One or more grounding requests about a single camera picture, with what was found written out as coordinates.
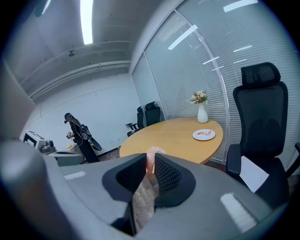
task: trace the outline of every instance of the tabletop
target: tabletop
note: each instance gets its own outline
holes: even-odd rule
[[[211,129],[216,136],[207,141],[193,138],[200,129]],[[120,156],[145,153],[149,147],[158,146],[166,154],[194,163],[206,163],[217,152],[223,139],[223,130],[214,120],[199,123],[197,118],[177,118],[145,127],[132,134],[122,144]]]

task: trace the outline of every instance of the floor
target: floor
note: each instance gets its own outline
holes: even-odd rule
[[[120,150],[116,150],[107,155],[101,156],[100,161],[107,161],[120,157]],[[209,161],[205,165],[225,171],[225,166],[216,162]],[[293,194],[295,187],[300,180],[300,175],[291,176],[288,179],[290,196]],[[159,195],[158,181],[154,174],[146,176],[133,195],[133,213],[135,218],[135,228],[139,232],[154,215],[154,199]]]

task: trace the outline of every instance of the white vase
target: white vase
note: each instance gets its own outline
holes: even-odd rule
[[[207,113],[204,109],[203,103],[198,104],[199,109],[198,109],[198,122],[200,123],[205,123],[208,121],[208,116]]]

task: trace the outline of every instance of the chair headrest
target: chair headrest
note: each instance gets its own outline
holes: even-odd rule
[[[146,110],[150,110],[150,109],[153,109],[153,108],[156,108],[156,106],[155,106],[155,101],[154,102],[151,102],[151,103],[148,103],[148,104],[146,104],[146,106],[145,106],[145,109]]]
[[[275,84],[281,78],[277,67],[270,62],[242,67],[241,72],[243,86],[250,88]]]

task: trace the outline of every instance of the flowers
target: flowers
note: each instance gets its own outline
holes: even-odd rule
[[[202,90],[202,91],[194,92],[192,95],[192,98],[191,98],[191,100],[189,100],[189,102],[191,102],[193,104],[207,102],[207,95],[206,95],[205,91]]]

